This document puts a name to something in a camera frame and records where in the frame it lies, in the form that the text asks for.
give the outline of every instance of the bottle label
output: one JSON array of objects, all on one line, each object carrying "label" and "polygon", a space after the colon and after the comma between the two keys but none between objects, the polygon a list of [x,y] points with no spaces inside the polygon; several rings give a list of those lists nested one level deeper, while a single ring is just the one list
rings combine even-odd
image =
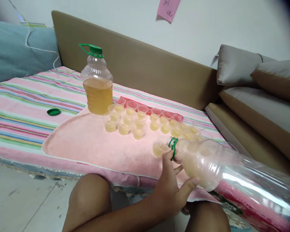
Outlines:
[{"label": "bottle label", "polygon": [[219,195],[215,191],[209,192],[214,198],[216,198],[222,205],[230,209],[232,212],[241,215],[243,214],[242,210],[240,210],[238,207],[233,205],[231,202],[229,202],[227,199],[225,199],[223,196]]}]

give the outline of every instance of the pink sticky note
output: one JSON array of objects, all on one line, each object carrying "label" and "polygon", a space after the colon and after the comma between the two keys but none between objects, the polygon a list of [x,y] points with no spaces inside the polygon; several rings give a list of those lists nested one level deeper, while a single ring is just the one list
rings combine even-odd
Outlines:
[{"label": "pink sticky note", "polygon": [[171,23],[179,2],[180,0],[160,0],[157,14]]}]

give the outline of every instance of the bed frame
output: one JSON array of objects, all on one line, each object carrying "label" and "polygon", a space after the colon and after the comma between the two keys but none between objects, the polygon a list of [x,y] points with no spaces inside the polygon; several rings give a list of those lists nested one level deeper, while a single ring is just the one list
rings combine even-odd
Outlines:
[{"label": "bed frame", "polygon": [[103,49],[114,82],[198,110],[215,102],[222,86],[215,69],[68,14],[52,12],[62,64],[81,72],[87,54],[79,43]]}]

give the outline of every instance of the white wall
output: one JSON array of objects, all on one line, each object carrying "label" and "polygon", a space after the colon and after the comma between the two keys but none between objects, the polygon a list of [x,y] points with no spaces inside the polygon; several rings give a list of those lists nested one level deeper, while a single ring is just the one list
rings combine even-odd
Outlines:
[{"label": "white wall", "polygon": [[[221,44],[290,59],[290,18],[280,0],[182,0],[172,24],[159,0],[13,0],[28,21],[53,26],[58,10],[210,66]],[[8,0],[0,20],[19,23]]]}]

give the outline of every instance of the leg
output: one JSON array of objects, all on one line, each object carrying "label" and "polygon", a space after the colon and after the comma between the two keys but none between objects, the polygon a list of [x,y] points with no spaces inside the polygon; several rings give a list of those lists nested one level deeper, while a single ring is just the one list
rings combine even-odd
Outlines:
[{"label": "leg", "polygon": [[199,201],[188,204],[190,220],[186,232],[230,231],[229,220],[219,204]]},{"label": "leg", "polygon": [[74,231],[85,222],[111,211],[108,183],[98,175],[87,174],[80,178],[70,195],[62,232]]}]

